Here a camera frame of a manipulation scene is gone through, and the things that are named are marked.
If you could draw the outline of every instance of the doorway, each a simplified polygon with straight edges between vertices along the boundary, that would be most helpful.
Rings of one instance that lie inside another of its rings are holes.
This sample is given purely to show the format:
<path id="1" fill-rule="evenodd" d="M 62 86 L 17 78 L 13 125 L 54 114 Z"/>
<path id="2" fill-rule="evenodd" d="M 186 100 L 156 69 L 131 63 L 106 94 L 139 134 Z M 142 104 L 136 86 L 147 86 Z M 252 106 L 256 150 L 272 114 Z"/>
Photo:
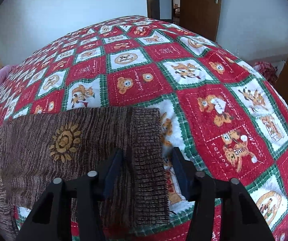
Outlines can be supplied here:
<path id="1" fill-rule="evenodd" d="M 148 0 L 148 17 L 175 23 L 215 42 L 221 0 Z"/>

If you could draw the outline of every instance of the silver screw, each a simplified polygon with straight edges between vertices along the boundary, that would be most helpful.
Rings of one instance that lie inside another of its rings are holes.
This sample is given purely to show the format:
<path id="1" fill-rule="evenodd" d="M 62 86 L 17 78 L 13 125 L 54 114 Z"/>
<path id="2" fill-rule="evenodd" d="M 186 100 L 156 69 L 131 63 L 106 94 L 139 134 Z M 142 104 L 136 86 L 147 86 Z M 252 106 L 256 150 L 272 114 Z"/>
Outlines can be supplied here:
<path id="1" fill-rule="evenodd" d="M 199 178 L 203 178 L 205 176 L 205 172 L 204 171 L 197 171 L 195 173 L 195 176 L 199 177 Z"/>
<path id="2" fill-rule="evenodd" d="M 238 183 L 240 183 L 240 180 L 238 180 L 237 178 L 232 178 L 232 179 L 231 179 L 231 182 L 232 182 L 234 185 L 237 185 Z"/>
<path id="3" fill-rule="evenodd" d="M 53 183 L 54 184 L 59 184 L 59 183 L 61 183 L 62 182 L 62 179 L 61 178 L 55 178 L 54 180 L 53 180 Z"/>
<path id="4" fill-rule="evenodd" d="M 91 170 L 90 172 L 87 173 L 88 177 L 96 177 L 97 176 L 97 171 Z"/>

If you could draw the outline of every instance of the yellow sun embroidery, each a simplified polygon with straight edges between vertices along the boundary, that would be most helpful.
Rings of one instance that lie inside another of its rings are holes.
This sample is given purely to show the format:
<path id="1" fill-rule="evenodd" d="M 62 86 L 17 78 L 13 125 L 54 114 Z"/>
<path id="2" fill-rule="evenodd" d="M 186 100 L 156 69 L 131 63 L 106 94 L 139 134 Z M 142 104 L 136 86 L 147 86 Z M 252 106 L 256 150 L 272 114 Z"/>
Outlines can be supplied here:
<path id="1" fill-rule="evenodd" d="M 80 131 L 76 131 L 78 125 L 72 124 L 72 122 L 61 126 L 60 129 L 56 129 L 53 139 L 55 144 L 49 147 L 50 156 L 54 156 L 54 160 L 59 160 L 64 163 L 65 160 L 71 160 L 71 154 L 77 152 L 77 149 L 73 144 L 80 143 Z"/>

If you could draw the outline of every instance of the bed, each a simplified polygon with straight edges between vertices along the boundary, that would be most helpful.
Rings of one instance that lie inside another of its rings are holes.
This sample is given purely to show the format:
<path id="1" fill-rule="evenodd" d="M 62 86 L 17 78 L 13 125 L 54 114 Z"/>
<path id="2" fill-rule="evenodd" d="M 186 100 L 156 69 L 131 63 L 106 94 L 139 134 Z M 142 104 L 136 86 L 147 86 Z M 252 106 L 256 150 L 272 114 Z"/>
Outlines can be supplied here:
<path id="1" fill-rule="evenodd" d="M 134 240 L 185 240 L 194 204 L 180 193 L 173 146 L 214 178 L 238 178 L 275 239 L 288 238 L 288 106 L 246 62 L 175 24 L 125 16 L 34 52 L 0 87 L 0 125 L 28 114 L 130 105 L 160 109 L 171 218 L 131 229 Z M 29 210 L 14 209 L 20 228 Z M 71 228 L 79 240 L 77 223 Z M 214 241 L 219 232 L 218 200 Z"/>

